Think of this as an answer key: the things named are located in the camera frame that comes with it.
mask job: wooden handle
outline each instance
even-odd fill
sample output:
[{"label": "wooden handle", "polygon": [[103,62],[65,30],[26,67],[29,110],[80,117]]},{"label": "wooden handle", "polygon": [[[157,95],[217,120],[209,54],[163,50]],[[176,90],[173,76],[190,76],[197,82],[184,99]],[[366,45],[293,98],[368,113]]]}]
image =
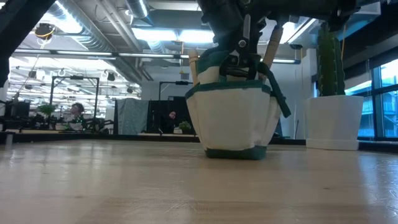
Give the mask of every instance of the wooden handle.
[{"label": "wooden handle", "polygon": [[193,86],[199,83],[197,74],[197,60],[199,59],[198,52],[195,49],[188,51],[189,67],[191,68]]},{"label": "wooden handle", "polygon": [[282,39],[282,34],[284,33],[284,28],[280,26],[275,26],[272,31],[271,37],[269,38],[269,43],[267,47],[266,54],[264,56],[264,64],[271,68],[272,63],[275,59],[276,52],[278,51],[280,40]]}]

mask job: wooden table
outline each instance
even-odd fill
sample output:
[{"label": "wooden table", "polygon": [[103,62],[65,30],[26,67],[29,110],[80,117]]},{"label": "wooden table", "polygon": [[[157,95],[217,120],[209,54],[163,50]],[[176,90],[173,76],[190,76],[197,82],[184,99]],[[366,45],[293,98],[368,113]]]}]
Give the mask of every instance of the wooden table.
[{"label": "wooden table", "polygon": [[398,223],[398,157],[270,146],[65,141],[0,151],[0,223]]}]

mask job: person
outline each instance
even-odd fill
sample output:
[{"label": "person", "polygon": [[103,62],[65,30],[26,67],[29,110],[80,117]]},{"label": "person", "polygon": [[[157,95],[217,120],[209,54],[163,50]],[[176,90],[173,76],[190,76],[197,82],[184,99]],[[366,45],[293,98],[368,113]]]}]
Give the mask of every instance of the person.
[{"label": "person", "polygon": [[160,121],[160,130],[165,134],[173,134],[177,122],[176,117],[177,113],[175,111],[171,111],[166,118],[162,117]]},{"label": "person", "polygon": [[70,109],[72,114],[71,118],[67,119],[68,128],[74,131],[82,131],[85,125],[85,119],[83,117],[83,112],[85,111],[84,106],[81,103],[75,103]]}]

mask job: green strap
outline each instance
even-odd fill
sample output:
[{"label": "green strap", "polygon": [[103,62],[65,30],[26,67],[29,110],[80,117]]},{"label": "green strap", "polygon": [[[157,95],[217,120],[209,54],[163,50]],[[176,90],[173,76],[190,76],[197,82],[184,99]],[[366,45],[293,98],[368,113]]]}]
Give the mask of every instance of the green strap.
[{"label": "green strap", "polygon": [[292,113],[290,112],[289,107],[287,106],[287,103],[285,101],[286,98],[282,94],[279,85],[276,82],[273,72],[270,71],[268,66],[264,63],[259,63],[257,70],[259,73],[266,75],[268,77],[269,83],[271,84],[272,91],[275,94],[280,110],[282,110],[282,114],[284,115],[285,118],[289,117]]}]

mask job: cactus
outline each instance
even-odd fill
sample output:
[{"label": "cactus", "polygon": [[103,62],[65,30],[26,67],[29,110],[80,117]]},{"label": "cactus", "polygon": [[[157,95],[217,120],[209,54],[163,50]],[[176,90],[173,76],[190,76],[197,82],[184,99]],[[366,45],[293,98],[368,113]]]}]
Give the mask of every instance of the cactus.
[{"label": "cactus", "polygon": [[318,32],[317,56],[320,96],[345,95],[340,42],[326,22]]}]

